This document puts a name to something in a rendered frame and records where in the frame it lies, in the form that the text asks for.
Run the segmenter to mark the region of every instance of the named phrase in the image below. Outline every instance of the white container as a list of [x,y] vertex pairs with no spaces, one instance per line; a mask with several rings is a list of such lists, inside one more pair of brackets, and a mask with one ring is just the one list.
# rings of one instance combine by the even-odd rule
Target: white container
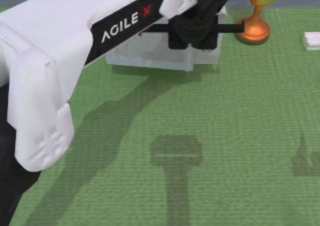
[[[226,22],[227,12],[224,6],[218,13],[219,24]],[[160,19],[157,24],[167,24]],[[192,71],[194,65],[213,65],[219,61],[223,33],[219,33],[217,48],[206,52],[189,46],[186,50],[168,48],[167,33],[143,33],[136,35],[110,50],[105,60],[110,65],[133,66],[153,69]]]

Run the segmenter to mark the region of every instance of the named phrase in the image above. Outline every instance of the trophy cup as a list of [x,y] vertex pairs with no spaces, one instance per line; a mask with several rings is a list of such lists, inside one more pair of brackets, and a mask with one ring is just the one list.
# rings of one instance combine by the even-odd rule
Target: trophy cup
[[241,24],[244,21],[244,32],[236,33],[235,37],[247,45],[261,45],[265,43],[270,35],[270,27],[260,15],[265,6],[272,4],[275,0],[249,0],[254,6],[251,17],[242,18],[237,21]]

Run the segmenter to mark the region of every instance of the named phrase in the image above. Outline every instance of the trophy base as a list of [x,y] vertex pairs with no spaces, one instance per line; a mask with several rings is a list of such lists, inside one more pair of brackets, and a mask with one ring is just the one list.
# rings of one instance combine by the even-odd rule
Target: trophy base
[[269,39],[270,27],[267,22],[259,18],[253,22],[251,17],[238,20],[236,23],[241,24],[244,21],[244,32],[236,33],[235,37],[246,45],[262,45]]

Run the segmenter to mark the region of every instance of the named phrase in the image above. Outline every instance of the white robotic arm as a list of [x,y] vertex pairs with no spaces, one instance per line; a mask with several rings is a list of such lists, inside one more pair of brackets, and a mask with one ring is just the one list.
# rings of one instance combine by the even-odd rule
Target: white robotic arm
[[68,149],[74,127],[67,102],[85,65],[196,3],[28,0],[0,13],[0,86],[9,80],[7,121],[16,129],[21,166],[42,171]]

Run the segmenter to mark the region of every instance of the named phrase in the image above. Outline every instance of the green tabletop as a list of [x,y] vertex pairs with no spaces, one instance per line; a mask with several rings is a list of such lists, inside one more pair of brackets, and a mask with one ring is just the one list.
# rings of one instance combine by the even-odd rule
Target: green tabletop
[[226,34],[215,66],[85,69],[72,146],[12,226],[319,226],[320,10],[263,17],[269,41]]

